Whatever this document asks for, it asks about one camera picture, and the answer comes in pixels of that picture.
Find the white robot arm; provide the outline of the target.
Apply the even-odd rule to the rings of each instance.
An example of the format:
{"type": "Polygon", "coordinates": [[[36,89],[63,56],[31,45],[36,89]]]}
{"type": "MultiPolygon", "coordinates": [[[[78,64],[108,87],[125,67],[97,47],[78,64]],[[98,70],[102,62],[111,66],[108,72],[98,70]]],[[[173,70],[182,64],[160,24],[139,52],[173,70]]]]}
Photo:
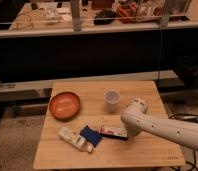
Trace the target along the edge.
{"type": "Polygon", "coordinates": [[[129,137],[145,131],[198,151],[198,123],[150,116],[147,110],[148,105],[141,98],[133,98],[127,104],[121,114],[121,121],[129,137]]]}

